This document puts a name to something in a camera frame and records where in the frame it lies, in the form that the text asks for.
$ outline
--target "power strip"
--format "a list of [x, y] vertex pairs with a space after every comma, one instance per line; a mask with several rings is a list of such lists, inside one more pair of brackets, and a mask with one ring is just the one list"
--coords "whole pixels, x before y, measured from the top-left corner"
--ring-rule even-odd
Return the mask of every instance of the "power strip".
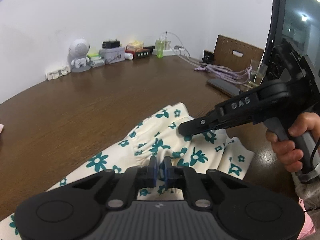
[[47, 80], [52, 80], [52, 79], [57, 79], [59, 77], [68, 75], [71, 72], [70, 66], [67, 65], [65, 67], [62, 67], [60, 69], [54, 70], [54, 71], [50, 71], [48, 73], [45, 74], [45, 78]]
[[[179, 48], [179, 49], [164, 49], [163, 50], [163, 56], [175, 56], [175, 55], [182, 55], [184, 56], [185, 49], [184, 48]], [[152, 50], [152, 55], [157, 55], [157, 50], [153, 49]]]

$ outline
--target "hand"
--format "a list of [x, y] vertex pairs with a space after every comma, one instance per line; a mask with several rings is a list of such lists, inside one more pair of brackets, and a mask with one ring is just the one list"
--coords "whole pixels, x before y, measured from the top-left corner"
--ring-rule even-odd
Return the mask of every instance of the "hand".
[[[320, 137], [320, 117], [316, 113], [299, 114], [293, 125], [288, 129], [288, 132], [291, 136], [297, 137], [307, 130], [310, 130], [314, 140], [318, 141]], [[272, 149], [287, 171], [297, 172], [302, 169], [302, 162], [299, 160], [303, 157], [303, 151], [295, 149], [293, 141], [280, 142], [277, 135], [269, 130], [266, 132], [266, 138], [271, 142]]]

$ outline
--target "white speaker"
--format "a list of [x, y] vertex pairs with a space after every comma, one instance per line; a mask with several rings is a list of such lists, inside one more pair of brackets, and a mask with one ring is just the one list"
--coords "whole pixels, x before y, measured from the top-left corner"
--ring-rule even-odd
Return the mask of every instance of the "white speaker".
[[71, 61], [72, 72], [83, 72], [91, 68], [87, 65], [89, 63], [89, 58], [87, 57], [89, 49], [90, 45], [85, 39], [77, 39], [71, 43], [69, 52], [73, 57]]

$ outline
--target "chair backrest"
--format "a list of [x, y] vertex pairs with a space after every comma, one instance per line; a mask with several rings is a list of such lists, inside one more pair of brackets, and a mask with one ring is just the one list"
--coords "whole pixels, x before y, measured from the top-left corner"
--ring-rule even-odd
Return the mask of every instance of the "chair backrest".
[[219, 35], [214, 48], [214, 64], [241, 71], [250, 66], [252, 59], [260, 62], [263, 52], [263, 49], [245, 42]]

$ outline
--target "smartphone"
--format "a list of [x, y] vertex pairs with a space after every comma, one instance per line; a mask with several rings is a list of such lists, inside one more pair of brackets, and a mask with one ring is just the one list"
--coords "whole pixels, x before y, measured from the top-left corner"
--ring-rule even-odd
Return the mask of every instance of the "smartphone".
[[237, 88], [234, 84], [231, 84], [223, 79], [214, 78], [207, 80], [207, 84], [220, 90], [222, 93], [235, 97], [240, 94], [240, 89]]

